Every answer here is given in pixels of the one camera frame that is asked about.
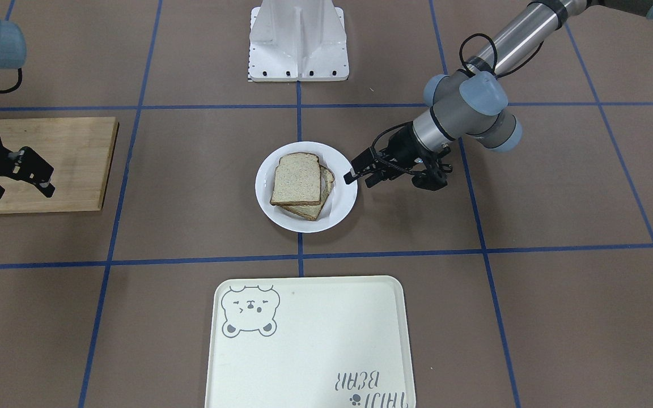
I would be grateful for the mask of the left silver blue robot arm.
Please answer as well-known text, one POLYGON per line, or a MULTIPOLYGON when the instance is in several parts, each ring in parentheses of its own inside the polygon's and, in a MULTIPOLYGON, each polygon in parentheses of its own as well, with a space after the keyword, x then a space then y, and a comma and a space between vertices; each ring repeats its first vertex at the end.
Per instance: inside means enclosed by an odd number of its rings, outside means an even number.
POLYGON ((443 158, 451 144, 467 136, 492 151, 513 149, 523 127, 508 111, 508 96, 500 78, 522 68, 542 44, 569 18, 593 6, 624 11, 653 20, 653 1, 533 1, 480 51, 465 58, 452 75, 431 78, 424 90, 427 110, 414 120, 387 129, 383 149, 373 142, 351 161, 344 176, 347 184, 364 178, 366 186, 407 174, 416 188, 445 188, 452 171, 443 158))

